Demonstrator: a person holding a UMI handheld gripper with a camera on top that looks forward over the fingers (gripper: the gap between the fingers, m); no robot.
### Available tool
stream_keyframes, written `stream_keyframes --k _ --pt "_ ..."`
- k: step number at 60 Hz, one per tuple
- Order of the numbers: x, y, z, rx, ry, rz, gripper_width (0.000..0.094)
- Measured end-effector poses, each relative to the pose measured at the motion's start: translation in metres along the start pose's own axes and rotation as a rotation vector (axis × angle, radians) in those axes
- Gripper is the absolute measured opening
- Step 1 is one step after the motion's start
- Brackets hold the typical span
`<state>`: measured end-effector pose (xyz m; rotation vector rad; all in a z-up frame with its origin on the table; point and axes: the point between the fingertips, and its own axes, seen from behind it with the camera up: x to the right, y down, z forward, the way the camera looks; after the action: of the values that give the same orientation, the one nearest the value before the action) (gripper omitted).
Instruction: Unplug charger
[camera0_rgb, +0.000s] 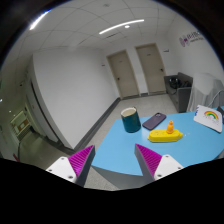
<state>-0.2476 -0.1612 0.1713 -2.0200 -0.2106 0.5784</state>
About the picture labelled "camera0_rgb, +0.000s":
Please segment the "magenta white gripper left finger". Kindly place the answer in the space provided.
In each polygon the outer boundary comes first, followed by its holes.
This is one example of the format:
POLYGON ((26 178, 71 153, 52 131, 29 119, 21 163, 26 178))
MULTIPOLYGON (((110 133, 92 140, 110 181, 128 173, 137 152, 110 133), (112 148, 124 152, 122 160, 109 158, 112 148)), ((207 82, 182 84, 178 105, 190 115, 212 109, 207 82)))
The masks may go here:
POLYGON ((60 157, 46 171, 83 187, 94 156, 95 146, 91 145, 69 157, 60 157))

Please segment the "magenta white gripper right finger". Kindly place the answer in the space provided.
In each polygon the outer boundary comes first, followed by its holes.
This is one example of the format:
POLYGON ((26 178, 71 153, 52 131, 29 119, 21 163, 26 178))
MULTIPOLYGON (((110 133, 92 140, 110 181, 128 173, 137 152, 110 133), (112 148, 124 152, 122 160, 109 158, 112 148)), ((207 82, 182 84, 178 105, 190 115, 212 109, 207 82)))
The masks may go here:
POLYGON ((135 145, 135 156, 145 182, 154 182, 183 169, 183 166, 171 155, 160 155, 139 144, 135 145))

